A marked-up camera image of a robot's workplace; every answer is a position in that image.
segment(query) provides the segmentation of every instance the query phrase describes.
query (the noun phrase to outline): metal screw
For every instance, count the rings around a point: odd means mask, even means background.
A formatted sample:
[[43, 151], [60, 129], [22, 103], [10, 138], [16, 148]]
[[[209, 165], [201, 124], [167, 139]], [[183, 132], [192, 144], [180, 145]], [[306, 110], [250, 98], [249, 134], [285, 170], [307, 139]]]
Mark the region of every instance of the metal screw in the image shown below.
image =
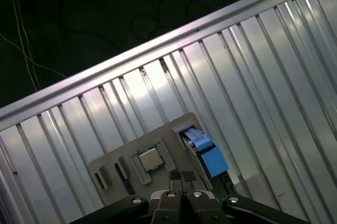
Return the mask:
[[132, 203], [135, 203], [135, 204], [139, 204], [140, 202], [142, 202], [143, 200], [141, 198], [134, 198], [132, 200]]
[[239, 199], [237, 197], [231, 197], [230, 202], [231, 203], [238, 203]]
[[198, 197], [202, 196], [202, 193], [199, 192], [199, 191], [196, 191], [196, 192], [193, 193], [193, 195], [198, 198]]
[[167, 193], [167, 196], [168, 197], [175, 197], [175, 193], [170, 191], [170, 192]]

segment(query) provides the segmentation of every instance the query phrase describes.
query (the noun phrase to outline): silver metal surface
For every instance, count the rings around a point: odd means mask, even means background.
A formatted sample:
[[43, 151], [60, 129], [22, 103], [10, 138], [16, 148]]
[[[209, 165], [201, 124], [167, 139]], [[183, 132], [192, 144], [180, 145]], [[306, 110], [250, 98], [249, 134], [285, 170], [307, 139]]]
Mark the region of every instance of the silver metal surface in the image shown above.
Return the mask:
[[143, 200], [141, 198], [135, 198], [132, 200], [132, 203], [135, 203], [135, 204], [139, 204], [141, 203]]
[[166, 191], [169, 190], [159, 190], [159, 191], [155, 191], [151, 194], [151, 199], [160, 199], [160, 197], [162, 196], [162, 194]]
[[173, 198], [173, 197], [175, 197], [175, 193], [174, 193], [174, 192], [169, 192], [169, 193], [167, 194], [167, 196]]
[[231, 203], [238, 203], [239, 199], [238, 199], [237, 197], [231, 197], [231, 198], [229, 199], [229, 201], [230, 201]]
[[155, 169], [159, 165], [163, 164], [163, 160], [160, 157], [157, 148], [149, 149], [146, 152], [140, 154], [138, 157], [146, 171]]
[[195, 197], [201, 197], [202, 196], [202, 193], [201, 192], [199, 192], [199, 191], [195, 191], [194, 193], [193, 193], [193, 196], [195, 196]]
[[240, 194], [337, 223], [336, 16], [337, 0], [242, 0], [1, 108], [0, 208], [103, 207], [88, 163], [190, 111]]

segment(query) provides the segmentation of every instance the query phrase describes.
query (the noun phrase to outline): small black component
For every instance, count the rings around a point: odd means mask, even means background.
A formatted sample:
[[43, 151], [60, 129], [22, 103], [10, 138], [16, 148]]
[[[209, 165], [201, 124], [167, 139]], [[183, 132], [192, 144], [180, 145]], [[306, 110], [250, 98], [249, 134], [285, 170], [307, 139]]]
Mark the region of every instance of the small black component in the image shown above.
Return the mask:
[[195, 181], [196, 178], [194, 176], [194, 172], [192, 171], [182, 171], [181, 175], [183, 176], [184, 180], [186, 182], [190, 182], [190, 181]]
[[170, 172], [170, 179], [171, 180], [181, 180], [180, 171], [174, 170]]

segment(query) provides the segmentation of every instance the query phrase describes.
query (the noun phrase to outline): computer processor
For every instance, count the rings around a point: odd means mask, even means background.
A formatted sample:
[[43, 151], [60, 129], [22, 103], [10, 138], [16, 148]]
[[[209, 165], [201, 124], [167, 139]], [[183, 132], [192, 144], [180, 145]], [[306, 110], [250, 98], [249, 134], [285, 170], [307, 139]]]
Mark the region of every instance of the computer processor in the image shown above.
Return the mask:
[[146, 172], [151, 172], [164, 165], [164, 160], [156, 147], [140, 153], [138, 157]]

